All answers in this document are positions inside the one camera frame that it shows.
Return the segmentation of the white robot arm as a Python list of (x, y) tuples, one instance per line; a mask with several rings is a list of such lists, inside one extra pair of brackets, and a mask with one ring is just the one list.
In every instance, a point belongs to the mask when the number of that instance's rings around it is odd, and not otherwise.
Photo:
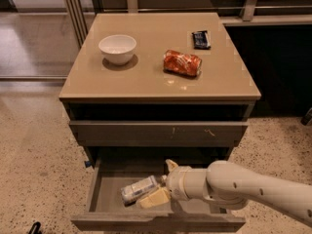
[(240, 210), (252, 200), (307, 226), (312, 226), (312, 186), (261, 175), (219, 160), (205, 169), (167, 162), (165, 184), (148, 192), (136, 204), (148, 209), (171, 200), (198, 199), (228, 210)]

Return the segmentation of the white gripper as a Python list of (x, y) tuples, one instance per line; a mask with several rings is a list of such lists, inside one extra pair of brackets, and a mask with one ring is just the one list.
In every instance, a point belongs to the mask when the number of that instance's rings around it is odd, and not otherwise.
[(167, 159), (165, 163), (169, 171), (166, 179), (169, 191), (165, 187), (151, 190), (136, 201), (139, 208), (149, 209), (166, 204), (171, 200), (171, 196), (179, 201), (204, 199), (204, 192), (207, 190), (206, 169), (179, 166), (171, 159)]

